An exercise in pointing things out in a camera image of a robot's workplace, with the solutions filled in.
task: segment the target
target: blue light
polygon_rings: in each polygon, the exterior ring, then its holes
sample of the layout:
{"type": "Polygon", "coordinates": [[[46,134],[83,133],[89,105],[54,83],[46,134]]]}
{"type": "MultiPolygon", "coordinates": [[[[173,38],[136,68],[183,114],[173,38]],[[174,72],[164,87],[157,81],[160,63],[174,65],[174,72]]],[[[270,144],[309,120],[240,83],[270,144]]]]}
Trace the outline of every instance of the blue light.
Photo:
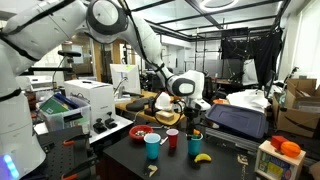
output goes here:
{"type": "Polygon", "coordinates": [[[6,162],[7,164],[12,162],[12,159],[11,159],[11,157],[9,155],[3,156],[3,159],[4,159],[4,162],[6,162]]]}
{"type": "Polygon", "coordinates": [[[7,164],[7,167],[10,170],[16,169],[16,166],[13,163],[7,164]]]}
{"type": "Polygon", "coordinates": [[[10,171],[10,173],[11,173],[11,176],[15,179],[17,179],[19,177],[19,173],[16,169],[13,171],[10,171]]]}
{"type": "Polygon", "coordinates": [[[3,156],[3,160],[5,161],[7,168],[10,170],[10,174],[14,179],[17,179],[19,177],[19,172],[14,165],[12,158],[9,155],[3,156]]]}

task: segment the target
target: ceiling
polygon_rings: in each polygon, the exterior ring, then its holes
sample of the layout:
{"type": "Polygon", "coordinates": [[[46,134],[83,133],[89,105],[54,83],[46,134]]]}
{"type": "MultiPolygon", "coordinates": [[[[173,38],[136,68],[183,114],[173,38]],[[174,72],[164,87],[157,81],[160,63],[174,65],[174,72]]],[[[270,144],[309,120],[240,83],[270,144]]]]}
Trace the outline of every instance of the ceiling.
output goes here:
{"type": "MultiPolygon", "coordinates": [[[[252,36],[275,29],[291,0],[239,0],[214,12],[200,8],[202,0],[126,0],[129,8],[145,18],[159,34],[194,41],[197,37],[220,39],[221,31],[249,28],[252,36]]],[[[233,0],[211,0],[207,6],[221,6],[233,0]]]]}

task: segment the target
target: bowl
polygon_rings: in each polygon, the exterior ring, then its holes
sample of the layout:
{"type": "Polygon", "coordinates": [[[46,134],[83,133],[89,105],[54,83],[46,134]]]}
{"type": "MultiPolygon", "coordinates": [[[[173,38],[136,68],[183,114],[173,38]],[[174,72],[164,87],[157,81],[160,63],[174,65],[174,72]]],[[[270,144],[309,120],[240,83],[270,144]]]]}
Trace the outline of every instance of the bowl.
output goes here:
{"type": "Polygon", "coordinates": [[[153,129],[150,126],[147,125],[137,125],[130,129],[129,136],[135,141],[135,142],[144,142],[144,135],[137,135],[136,133],[138,131],[143,131],[146,134],[147,133],[153,133],[153,129]]]}

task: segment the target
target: yellow banana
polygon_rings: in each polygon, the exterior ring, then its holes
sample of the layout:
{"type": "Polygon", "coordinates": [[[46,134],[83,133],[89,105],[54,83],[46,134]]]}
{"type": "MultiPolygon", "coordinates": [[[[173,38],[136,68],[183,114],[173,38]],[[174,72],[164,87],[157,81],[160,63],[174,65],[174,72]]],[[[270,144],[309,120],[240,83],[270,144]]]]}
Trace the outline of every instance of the yellow banana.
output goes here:
{"type": "Polygon", "coordinates": [[[194,159],[194,162],[196,163],[198,161],[209,161],[209,162],[211,162],[211,157],[208,154],[204,154],[204,153],[198,154],[196,156],[196,158],[194,159]]]}

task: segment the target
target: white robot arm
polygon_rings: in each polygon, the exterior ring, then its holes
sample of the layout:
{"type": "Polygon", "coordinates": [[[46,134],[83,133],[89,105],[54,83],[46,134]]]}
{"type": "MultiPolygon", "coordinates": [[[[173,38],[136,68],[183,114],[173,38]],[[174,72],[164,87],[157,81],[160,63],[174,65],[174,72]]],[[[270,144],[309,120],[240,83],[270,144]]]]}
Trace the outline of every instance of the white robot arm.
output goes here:
{"type": "Polygon", "coordinates": [[[88,6],[80,0],[50,0],[9,19],[0,32],[0,160],[11,157],[14,169],[0,176],[18,179],[39,166],[45,159],[35,134],[28,103],[15,77],[46,53],[84,32],[101,43],[116,38],[126,40],[150,63],[163,85],[186,99],[187,108],[207,110],[202,100],[204,75],[188,71],[176,76],[160,58],[161,43],[151,27],[139,16],[109,0],[93,0],[88,6]]]}
{"type": "Polygon", "coordinates": [[[159,37],[144,19],[126,10],[128,7],[125,3],[123,7],[124,9],[120,9],[113,1],[92,1],[87,13],[91,36],[101,43],[110,43],[109,40],[115,38],[126,40],[147,63],[152,65],[163,85],[172,94],[184,97],[190,108],[209,109],[209,104],[202,100],[203,73],[188,71],[180,76],[170,73],[161,60],[162,45],[159,37]]]}

